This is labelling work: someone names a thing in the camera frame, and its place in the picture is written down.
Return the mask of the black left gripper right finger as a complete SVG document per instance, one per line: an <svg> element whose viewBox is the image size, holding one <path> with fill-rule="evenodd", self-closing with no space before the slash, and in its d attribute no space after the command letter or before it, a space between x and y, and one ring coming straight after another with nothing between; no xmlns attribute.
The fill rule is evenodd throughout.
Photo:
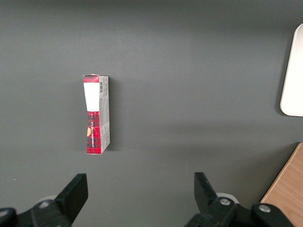
<svg viewBox="0 0 303 227"><path fill-rule="evenodd" d="M219 197L203 172L194 174L194 196L199 209L187 227L250 227L251 214L232 199Z"/></svg>

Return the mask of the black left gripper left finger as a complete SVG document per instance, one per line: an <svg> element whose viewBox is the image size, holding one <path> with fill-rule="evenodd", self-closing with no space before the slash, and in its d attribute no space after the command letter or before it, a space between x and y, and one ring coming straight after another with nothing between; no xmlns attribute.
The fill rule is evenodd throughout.
<svg viewBox="0 0 303 227"><path fill-rule="evenodd" d="M71 227L88 199L86 174L77 174L53 199L18 215L19 227Z"/></svg>

